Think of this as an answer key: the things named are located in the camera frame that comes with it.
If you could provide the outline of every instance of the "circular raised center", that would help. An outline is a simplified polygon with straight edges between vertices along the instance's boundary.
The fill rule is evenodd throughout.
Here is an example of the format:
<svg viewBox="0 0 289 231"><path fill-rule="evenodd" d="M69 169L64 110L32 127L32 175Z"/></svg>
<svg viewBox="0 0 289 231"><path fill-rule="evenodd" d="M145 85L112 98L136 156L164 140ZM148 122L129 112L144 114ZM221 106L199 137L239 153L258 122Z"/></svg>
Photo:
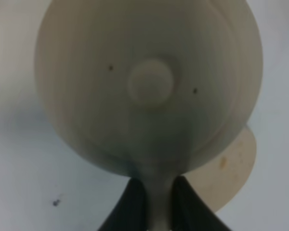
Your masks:
<svg viewBox="0 0 289 231"><path fill-rule="evenodd" d="M131 99L139 106L162 105L170 97L172 89L173 74L162 60L143 61L131 71L128 90Z"/></svg>

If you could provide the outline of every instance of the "white surface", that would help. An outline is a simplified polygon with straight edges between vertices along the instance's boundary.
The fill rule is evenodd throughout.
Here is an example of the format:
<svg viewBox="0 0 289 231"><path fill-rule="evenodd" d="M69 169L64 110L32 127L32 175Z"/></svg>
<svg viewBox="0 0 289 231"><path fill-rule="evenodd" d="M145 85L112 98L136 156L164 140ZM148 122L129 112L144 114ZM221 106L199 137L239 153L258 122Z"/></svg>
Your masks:
<svg viewBox="0 0 289 231"><path fill-rule="evenodd" d="M266 63L250 120L258 157L245 187L218 215L235 231L289 231L289 0L248 2ZM0 1L0 231L96 230L127 182L69 150L37 102L33 52L48 3Z"/></svg>

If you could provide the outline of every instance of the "beige disc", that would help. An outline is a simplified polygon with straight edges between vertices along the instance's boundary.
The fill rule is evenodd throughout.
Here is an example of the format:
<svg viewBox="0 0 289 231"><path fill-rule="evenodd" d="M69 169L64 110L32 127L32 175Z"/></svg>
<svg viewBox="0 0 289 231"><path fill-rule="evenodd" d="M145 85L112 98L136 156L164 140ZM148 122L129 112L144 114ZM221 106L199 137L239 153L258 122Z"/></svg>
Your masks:
<svg viewBox="0 0 289 231"><path fill-rule="evenodd" d="M217 158L186 174L212 211L226 205L246 183L255 163L256 149L253 133L245 128Z"/></svg>

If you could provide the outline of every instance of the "black holder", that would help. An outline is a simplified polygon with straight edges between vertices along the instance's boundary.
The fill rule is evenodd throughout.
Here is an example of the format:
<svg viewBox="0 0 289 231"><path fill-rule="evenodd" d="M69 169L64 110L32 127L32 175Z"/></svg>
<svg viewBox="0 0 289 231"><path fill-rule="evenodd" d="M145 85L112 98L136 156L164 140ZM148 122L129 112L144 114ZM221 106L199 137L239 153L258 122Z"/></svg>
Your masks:
<svg viewBox="0 0 289 231"><path fill-rule="evenodd" d="M147 231L146 191L131 179L118 204L99 231ZM230 231L204 204L185 177L177 177L171 192L172 231Z"/></svg>

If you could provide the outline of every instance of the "dark spot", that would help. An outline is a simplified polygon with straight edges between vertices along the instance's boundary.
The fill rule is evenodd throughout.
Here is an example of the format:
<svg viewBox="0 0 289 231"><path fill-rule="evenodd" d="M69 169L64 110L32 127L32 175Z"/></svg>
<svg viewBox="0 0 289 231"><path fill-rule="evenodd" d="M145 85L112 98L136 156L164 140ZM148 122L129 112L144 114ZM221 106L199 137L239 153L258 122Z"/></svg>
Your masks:
<svg viewBox="0 0 289 231"><path fill-rule="evenodd" d="M60 200L55 200L54 202L53 202L53 206L54 207L58 207L59 206L59 204L60 204Z"/></svg>
<svg viewBox="0 0 289 231"><path fill-rule="evenodd" d="M220 160L220 170L223 170L226 165L227 165L227 158L226 157L222 157L221 160Z"/></svg>

